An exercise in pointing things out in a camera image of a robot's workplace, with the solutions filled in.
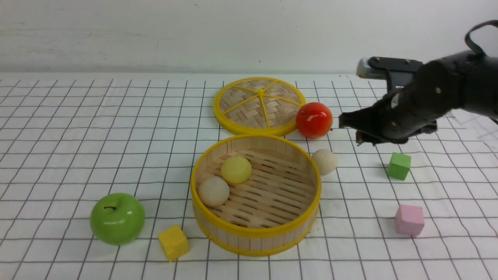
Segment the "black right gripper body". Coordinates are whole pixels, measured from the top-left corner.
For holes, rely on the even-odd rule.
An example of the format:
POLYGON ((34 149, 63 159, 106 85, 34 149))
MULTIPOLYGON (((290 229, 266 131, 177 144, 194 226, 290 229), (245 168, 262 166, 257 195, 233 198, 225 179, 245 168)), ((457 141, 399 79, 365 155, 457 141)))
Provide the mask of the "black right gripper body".
POLYGON ((375 145, 405 144, 409 138, 436 129, 432 123, 452 109, 452 97, 441 88, 386 94, 374 103, 375 145))

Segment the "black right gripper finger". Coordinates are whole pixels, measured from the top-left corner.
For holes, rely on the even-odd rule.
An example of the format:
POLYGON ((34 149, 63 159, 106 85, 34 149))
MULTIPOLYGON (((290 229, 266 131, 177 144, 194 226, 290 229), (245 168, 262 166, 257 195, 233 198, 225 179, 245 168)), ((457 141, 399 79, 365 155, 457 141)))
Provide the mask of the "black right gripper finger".
POLYGON ((375 129, 379 120, 379 109, 367 107, 361 110, 342 113, 338 117, 339 128, 352 128, 357 130, 375 129))
POLYGON ((384 144, 388 143, 389 141, 386 141, 385 139, 382 138, 377 138, 372 135, 369 135, 368 133, 365 133, 360 130, 356 130, 356 145, 360 146, 362 144, 372 144, 373 146, 379 145, 379 144, 384 144))

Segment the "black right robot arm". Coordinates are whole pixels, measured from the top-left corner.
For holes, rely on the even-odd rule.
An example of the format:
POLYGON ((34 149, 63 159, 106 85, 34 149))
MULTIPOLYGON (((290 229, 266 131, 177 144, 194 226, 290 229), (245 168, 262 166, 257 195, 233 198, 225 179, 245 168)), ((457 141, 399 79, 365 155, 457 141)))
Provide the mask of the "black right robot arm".
POLYGON ((464 51, 427 63, 370 57, 356 74, 384 80, 387 93, 373 105, 342 113, 338 127, 356 130, 356 143, 405 144, 437 131, 437 119, 454 109, 497 119, 497 58, 464 51))

